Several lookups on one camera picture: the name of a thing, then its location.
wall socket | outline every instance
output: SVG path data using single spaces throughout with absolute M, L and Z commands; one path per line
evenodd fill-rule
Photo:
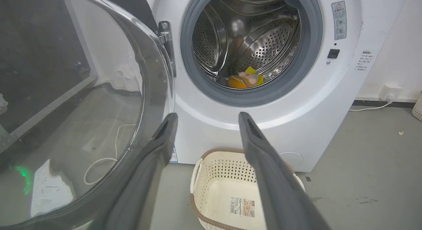
M 395 84 L 385 84 L 384 87 L 381 89 L 381 92 L 379 93 L 378 97 L 386 101 L 389 95 L 393 95 L 394 99 L 397 99 L 398 96 L 403 91 L 403 88 L 399 87 Z

barcode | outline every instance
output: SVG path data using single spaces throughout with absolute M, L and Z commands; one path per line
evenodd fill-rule
M 230 204 L 230 212 L 232 214 L 235 214 L 235 201 L 232 200 L 231 204 Z

white basket handle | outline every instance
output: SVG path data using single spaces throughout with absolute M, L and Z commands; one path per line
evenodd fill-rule
M 203 159 L 199 159 L 196 164 L 195 167 L 193 168 L 193 173 L 192 173 L 192 178 L 190 179 L 190 193 L 193 194 L 193 187 L 195 186 L 196 183 L 196 175 L 198 174 L 198 170 L 199 167 L 202 165 L 202 161 Z

screw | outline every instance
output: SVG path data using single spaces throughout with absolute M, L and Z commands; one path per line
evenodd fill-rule
M 163 28 L 163 30 L 167 30 L 167 28 L 168 28 L 167 22 L 161 23 L 161 28 Z

product label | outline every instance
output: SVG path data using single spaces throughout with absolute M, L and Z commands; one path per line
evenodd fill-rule
M 171 152 L 170 162 L 177 163 L 177 154 L 176 154 L 176 147 L 173 146 L 173 151 Z
M 255 201 L 232 197 L 230 202 L 230 212 L 232 214 L 255 218 Z
M 334 39 L 344 39 L 347 34 L 346 4 L 344 1 L 331 4 L 334 17 Z
M 366 71 L 373 58 L 374 56 L 372 55 L 371 51 L 362 51 L 359 57 L 359 61 L 357 62 L 354 69 L 358 71 Z

